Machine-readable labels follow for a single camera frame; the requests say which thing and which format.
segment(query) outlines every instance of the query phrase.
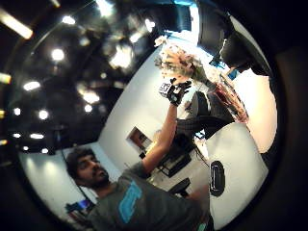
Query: man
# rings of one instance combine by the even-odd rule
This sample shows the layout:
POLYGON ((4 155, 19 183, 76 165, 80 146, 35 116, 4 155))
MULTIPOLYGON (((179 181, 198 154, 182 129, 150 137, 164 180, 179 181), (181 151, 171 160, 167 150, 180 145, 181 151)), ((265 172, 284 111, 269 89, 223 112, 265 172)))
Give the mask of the man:
POLYGON ((202 210, 196 202, 199 192, 188 198, 178 197, 145 180, 168 152, 174 138, 177 106, 190 82, 179 86, 179 93, 167 97, 171 103, 155 146, 139 163, 124 170, 117 182, 109 181, 108 172, 91 150, 76 149, 67 156, 69 175, 76 184, 94 190, 98 196, 89 215, 97 231, 197 230, 208 217, 206 209, 202 210))

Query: gray t-shirt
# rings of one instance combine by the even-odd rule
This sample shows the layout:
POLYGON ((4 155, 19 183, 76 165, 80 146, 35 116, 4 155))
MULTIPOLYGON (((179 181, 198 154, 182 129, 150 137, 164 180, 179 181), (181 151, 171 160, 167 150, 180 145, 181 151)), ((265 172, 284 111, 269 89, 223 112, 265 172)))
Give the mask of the gray t-shirt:
POLYGON ((142 162, 126 169, 115 190, 99 198, 89 219, 97 231, 195 230, 202 217, 199 205, 151 185, 142 162))

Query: beard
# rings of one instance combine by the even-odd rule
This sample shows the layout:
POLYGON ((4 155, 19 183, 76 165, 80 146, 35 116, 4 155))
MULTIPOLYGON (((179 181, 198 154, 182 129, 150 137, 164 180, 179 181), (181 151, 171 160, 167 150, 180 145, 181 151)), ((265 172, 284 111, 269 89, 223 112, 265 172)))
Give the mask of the beard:
POLYGON ((109 181, 109 174, 108 172, 106 171, 106 169, 104 168, 97 168, 93 171, 93 178, 99 178, 97 180, 94 180, 91 184, 90 184, 90 187, 92 189, 99 189, 99 188, 103 188, 105 186, 108 186, 110 184, 110 181, 109 181))

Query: raised arm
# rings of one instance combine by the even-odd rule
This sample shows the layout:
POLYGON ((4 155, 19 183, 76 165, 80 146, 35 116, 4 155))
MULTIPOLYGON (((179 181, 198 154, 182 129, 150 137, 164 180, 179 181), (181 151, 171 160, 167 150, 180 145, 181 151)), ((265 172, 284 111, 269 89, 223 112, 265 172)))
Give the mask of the raised arm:
POLYGON ((169 151, 176 130, 176 115, 177 107, 170 104, 159 138, 154 147, 142 159, 146 173, 150 173, 169 151))
POLYGON ((181 103, 183 95, 188 92, 187 89, 190 86, 191 82, 187 81, 177 86, 177 89, 179 90, 177 93, 173 90, 167 93, 167 98, 170 101, 170 105, 167 110, 167 116, 163 124, 162 131, 154 147, 151 148, 151 150, 146 153, 146 156, 142 159, 146 173, 150 173, 169 151, 176 130, 177 106, 181 103))

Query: hand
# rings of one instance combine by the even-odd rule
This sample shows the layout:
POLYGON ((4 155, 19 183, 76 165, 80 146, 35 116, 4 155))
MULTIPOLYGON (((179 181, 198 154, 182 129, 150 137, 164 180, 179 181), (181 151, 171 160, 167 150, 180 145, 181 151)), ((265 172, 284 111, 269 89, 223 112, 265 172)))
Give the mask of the hand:
POLYGON ((180 83, 175 86, 173 91, 170 91, 167 95, 167 99, 170 101, 171 104, 174 106, 179 106, 181 104, 182 98, 184 94, 186 94, 188 91, 188 88, 192 86, 191 81, 186 81, 185 83, 180 83))

